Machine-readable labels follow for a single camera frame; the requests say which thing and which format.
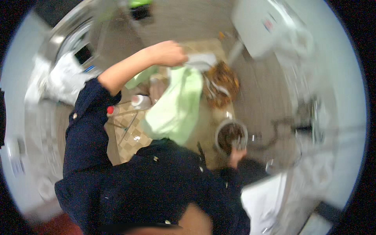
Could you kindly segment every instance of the white bottle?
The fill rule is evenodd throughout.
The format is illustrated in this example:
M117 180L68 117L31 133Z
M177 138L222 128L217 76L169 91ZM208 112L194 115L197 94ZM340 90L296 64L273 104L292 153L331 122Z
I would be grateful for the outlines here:
M136 95L132 96L131 104L136 110L147 110L152 106L149 96Z

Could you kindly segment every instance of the light green cloth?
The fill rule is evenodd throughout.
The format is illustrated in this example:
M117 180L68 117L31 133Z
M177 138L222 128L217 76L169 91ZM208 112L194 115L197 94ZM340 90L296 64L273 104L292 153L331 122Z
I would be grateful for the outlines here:
M141 121L152 139L169 138L184 145L198 117L203 80L194 68L171 68L170 85Z
M147 79L150 79L150 76L158 72L158 66L153 65L141 73L134 76L129 82L125 84L125 87L130 90L138 86L141 82L144 82Z

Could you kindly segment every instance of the sticker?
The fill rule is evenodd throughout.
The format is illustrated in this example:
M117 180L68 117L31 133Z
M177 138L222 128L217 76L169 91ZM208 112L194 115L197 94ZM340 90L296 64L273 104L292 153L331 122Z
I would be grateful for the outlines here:
M90 66L89 68L85 69L84 73L87 73L88 71L94 69L94 67L95 67L94 65Z
M25 175L25 169L20 158L11 159L11 165L14 177Z
M266 30L268 30L269 33L273 29L273 24L271 23L269 19L264 20L263 25L266 28Z

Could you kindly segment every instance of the red bottle cap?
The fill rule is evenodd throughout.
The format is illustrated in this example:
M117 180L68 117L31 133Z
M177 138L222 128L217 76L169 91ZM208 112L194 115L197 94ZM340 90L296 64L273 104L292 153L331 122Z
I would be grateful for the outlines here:
M113 106L108 106L107 107L107 113L109 113L109 114L113 114L114 113L114 107Z

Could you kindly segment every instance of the light green towel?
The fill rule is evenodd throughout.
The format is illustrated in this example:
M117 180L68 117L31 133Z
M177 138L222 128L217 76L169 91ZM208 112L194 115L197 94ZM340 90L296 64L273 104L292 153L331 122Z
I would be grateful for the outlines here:
M184 145L198 117L202 75L194 68L171 68L170 85L141 121L152 139L169 138Z
M125 84L125 87L130 90L138 86L141 82L144 82L147 79L150 79L150 76L158 72L158 66L153 65L141 73L134 76L129 82Z

